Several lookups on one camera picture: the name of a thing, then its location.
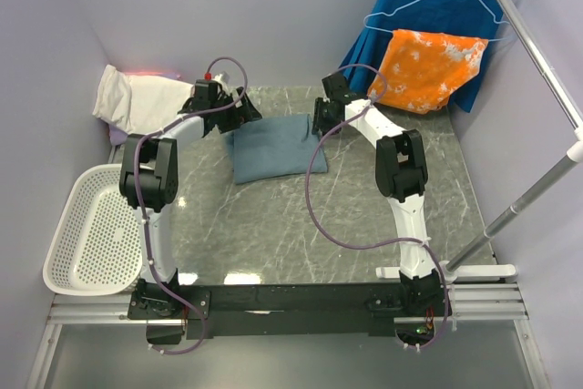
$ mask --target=folded gray shirt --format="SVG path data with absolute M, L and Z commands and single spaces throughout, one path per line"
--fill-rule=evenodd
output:
M 307 114 L 263 118 L 242 125 L 225 136 L 235 184 L 305 173 L 319 141 L 312 134 Z M 327 171 L 326 158 L 319 150 L 312 172 Z

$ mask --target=orange cloth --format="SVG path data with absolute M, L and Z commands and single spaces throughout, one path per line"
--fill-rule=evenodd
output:
M 389 83 L 379 103 L 414 113 L 440 109 L 449 97 L 480 71 L 488 40 L 397 29 L 379 69 Z M 378 76 L 368 94 L 379 96 Z

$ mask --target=gray floor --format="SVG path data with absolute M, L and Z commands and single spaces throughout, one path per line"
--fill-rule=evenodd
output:
M 533 387 L 511 322 L 461 322 L 421 354 L 391 338 L 330 334 L 216 338 L 193 353 L 160 357 L 144 332 L 64 327 L 46 388 Z
M 319 87 L 258 87 L 249 93 L 264 117 L 313 112 Z M 425 219 L 431 246 L 454 256 L 482 228 L 459 143 L 446 110 L 417 116 L 384 109 L 395 123 L 419 129 L 429 171 Z M 393 215 L 374 183 L 374 149 L 347 128 L 325 146 L 329 173 L 312 179 L 312 204 L 332 235 L 364 245 L 396 236 Z M 121 160 L 121 153 L 116 156 Z M 367 282 L 379 266 L 397 266 L 398 248 L 349 251 L 314 228 L 305 208 L 304 176 L 243 185 L 217 132 L 179 157 L 172 207 L 172 245 L 179 270 L 197 283 Z M 495 263 L 484 248 L 473 264 Z

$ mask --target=light blue plastic hanger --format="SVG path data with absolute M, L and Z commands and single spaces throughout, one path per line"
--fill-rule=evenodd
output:
M 368 20 L 370 17 L 375 17 L 375 16 L 377 16 L 377 15 L 384 15 L 385 17 L 392 17 L 393 15 L 397 14 L 399 11 L 401 11 L 401 10 L 403 10 L 403 9 L 405 9 L 405 8 L 408 8 L 409 6 L 412 6 L 412 5 L 418 4 L 418 3 L 419 3 L 419 2 L 421 2 L 421 1 L 422 1 L 422 0 L 414 0 L 413 2 L 409 2 L 409 3 L 408 3 L 408 4 L 406 4 L 406 5 L 399 6 L 399 7 L 398 7 L 398 8 L 396 8 L 396 9 L 395 9 L 395 10 L 394 10 L 394 11 L 393 11 L 391 14 L 386 14 L 386 13 L 383 13 L 383 12 L 369 14 L 369 15 L 367 15 L 367 16 L 364 18 L 364 20 L 363 20 L 364 27 L 367 27 L 368 29 L 372 29 L 372 30 L 374 30 L 374 31 L 381 31 L 381 32 L 386 32 L 386 33 L 392 34 L 392 33 L 393 33 L 393 31 L 390 31 L 390 30 L 388 30 L 388 29 L 382 29 L 382 28 L 380 28 L 380 27 L 374 27 L 374 26 L 369 26 L 369 25 L 367 25 L 367 23 L 366 23 L 366 22 L 367 22 L 367 20 Z M 483 1 L 483 0 L 477 0 L 477 1 L 480 3 L 480 5 L 482 5 L 482 6 L 484 7 L 484 9 L 485 9 L 485 10 L 486 10 L 488 13 L 490 13 L 490 15 L 492 16 L 492 21 L 493 21 L 494 23 L 496 23 L 497 25 L 502 25 L 502 24 L 510 25 L 510 24 L 509 24 L 509 23 L 508 23 L 506 20 L 496 20 L 496 14 L 494 14 L 494 12 L 493 12 L 493 11 L 492 11 L 490 8 L 488 8 L 488 7 L 487 7 L 487 5 L 484 3 L 484 1 Z M 503 41 L 503 40 L 507 40 L 508 38 L 510 38 L 510 36 L 505 36 L 504 38 L 496 38 L 496 39 L 489 40 L 489 41 L 490 41 L 491 43 L 493 43 L 493 42 L 495 42 L 495 41 Z

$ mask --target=white towel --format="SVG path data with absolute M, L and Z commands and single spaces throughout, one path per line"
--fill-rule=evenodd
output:
M 194 86 L 186 82 L 125 75 L 107 66 L 93 115 L 128 134 L 148 134 L 174 120 L 193 90 Z

